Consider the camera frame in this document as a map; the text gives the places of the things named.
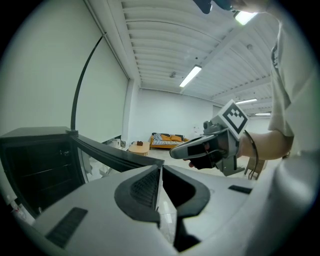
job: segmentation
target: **ceiling panel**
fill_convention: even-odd
[[[142,88],[206,100],[214,97],[220,104],[257,98],[262,103],[242,107],[248,111],[271,108],[270,84],[250,86],[270,76],[271,49],[279,26],[273,17],[258,14],[241,26],[232,12],[213,4],[206,15],[192,0],[122,0],[121,6]],[[217,49],[222,54],[209,61]],[[202,64],[198,76],[180,88],[193,66]],[[232,92],[241,86],[250,88]]]

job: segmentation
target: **ceiling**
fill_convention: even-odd
[[[211,13],[203,14],[192,0],[85,2],[128,76],[141,88],[217,106],[230,99],[257,98],[241,107],[248,114],[271,111],[270,55],[279,27],[273,17],[258,14],[242,26],[232,12],[214,3]],[[202,71],[179,87],[194,65]]]

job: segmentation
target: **human arm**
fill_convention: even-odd
[[[259,159],[274,160],[286,155],[291,147],[294,137],[284,136],[280,131],[273,130],[265,134],[249,133],[258,151]],[[255,151],[247,135],[240,138],[238,157],[255,157]]]

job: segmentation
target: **yellow sofa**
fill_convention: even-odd
[[[154,134],[153,133],[150,137],[150,149],[151,148],[159,148],[159,149],[173,149],[174,147],[181,145],[184,142],[188,142],[189,140],[185,138],[183,135],[177,135],[177,134],[167,134],[167,133],[159,133],[163,134],[165,136],[170,137],[171,135],[176,135],[178,137],[181,137],[182,142],[178,141],[166,141],[166,140],[154,140]]]

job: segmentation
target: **white wall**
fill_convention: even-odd
[[[46,1],[12,39],[0,66],[0,135],[19,127],[70,127],[81,71],[101,37],[81,0]],[[76,129],[97,141],[121,134],[128,80],[103,39],[84,75]],[[15,198],[0,164],[0,190]]]
[[[134,115],[132,141],[148,141],[152,133],[180,134],[188,139],[213,117],[213,103],[176,93],[140,89]]]
[[[139,86],[135,80],[130,80],[125,95],[123,125],[121,140],[130,144],[133,141],[134,120],[137,111]]]
[[[255,134],[266,134],[268,130],[270,118],[250,118],[246,130]]]

